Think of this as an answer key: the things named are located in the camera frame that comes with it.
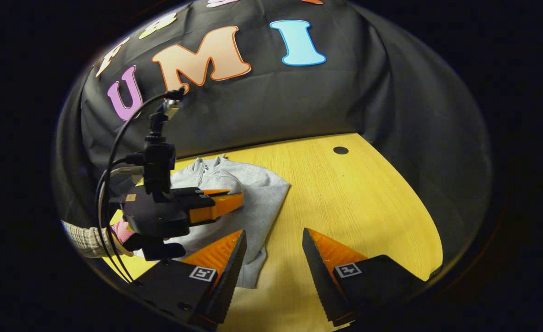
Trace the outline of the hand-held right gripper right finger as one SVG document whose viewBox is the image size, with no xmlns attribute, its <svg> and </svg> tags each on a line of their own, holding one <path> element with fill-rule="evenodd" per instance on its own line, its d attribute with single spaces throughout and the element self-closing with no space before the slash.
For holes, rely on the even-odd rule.
<svg viewBox="0 0 543 332">
<path fill-rule="evenodd" d="M 368 258 L 313 229 L 303 230 L 302 247 L 334 326 L 387 320 L 424 288 L 423 280 L 388 255 Z"/>
</svg>

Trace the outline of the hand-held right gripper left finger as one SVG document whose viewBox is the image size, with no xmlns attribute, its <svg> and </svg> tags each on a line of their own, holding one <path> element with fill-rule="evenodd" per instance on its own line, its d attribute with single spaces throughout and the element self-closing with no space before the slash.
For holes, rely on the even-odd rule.
<svg viewBox="0 0 543 332">
<path fill-rule="evenodd" d="M 233 300 L 246 247 L 246 232 L 235 231 L 182 261 L 156 263 L 131 283 L 131 292 L 176 323 L 216 330 Z"/>
</svg>

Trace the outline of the grey zip-neck sweatshirt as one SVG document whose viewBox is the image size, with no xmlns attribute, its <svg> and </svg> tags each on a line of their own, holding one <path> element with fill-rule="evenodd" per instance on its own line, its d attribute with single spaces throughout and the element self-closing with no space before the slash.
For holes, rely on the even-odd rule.
<svg viewBox="0 0 543 332">
<path fill-rule="evenodd" d="M 181 244 L 185 254 L 191 255 L 208 244 L 243 230 L 247 248 L 236 286 L 256 288 L 267 258 L 265 246 L 269 231 L 290 184 L 267 168 L 235 162 L 225 155 L 212 159 L 197 158 L 187 167 L 174 172 L 171 181 L 174 188 L 198 187 L 243 194 L 241 208 L 221 216 L 214 223 L 192 227 L 188 235 L 168 239 L 167 242 Z"/>
</svg>

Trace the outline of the black backdrop cloth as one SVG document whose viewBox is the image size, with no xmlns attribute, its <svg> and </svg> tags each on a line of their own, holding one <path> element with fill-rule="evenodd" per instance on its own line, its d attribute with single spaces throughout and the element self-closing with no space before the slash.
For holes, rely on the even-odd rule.
<svg viewBox="0 0 543 332">
<path fill-rule="evenodd" d="M 347 0 L 199 0 L 113 46 L 75 82 L 57 126 L 58 215 L 90 226 L 98 177 L 143 101 L 185 86 L 165 126 L 179 157 L 355 132 L 406 179 L 438 229 L 444 260 L 480 229 L 493 167 L 486 124 L 448 63 Z"/>
</svg>

